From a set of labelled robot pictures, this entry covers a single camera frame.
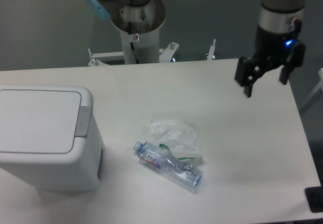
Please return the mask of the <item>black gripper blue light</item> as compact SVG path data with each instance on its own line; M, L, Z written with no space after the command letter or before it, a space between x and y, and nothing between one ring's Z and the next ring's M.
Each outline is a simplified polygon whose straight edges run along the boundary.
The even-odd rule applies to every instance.
M266 72L271 70L267 62L271 59L284 59L279 81L286 85L290 74L295 68L303 65L305 44L297 41L299 31L288 33L273 33L257 28L255 39L255 54L251 58L240 57L235 73L236 82L244 88L244 94L251 97L253 84Z

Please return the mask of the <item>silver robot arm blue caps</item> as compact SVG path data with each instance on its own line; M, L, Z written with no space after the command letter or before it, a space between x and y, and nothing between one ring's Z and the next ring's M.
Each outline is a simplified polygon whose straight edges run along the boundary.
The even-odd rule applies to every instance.
M125 63L159 62L159 30L166 19L161 0L86 0L103 20L119 30ZM306 0L261 0L255 54L238 60L236 82L247 97L266 72L281 68L280 82L303 64L306 46L298 39Z

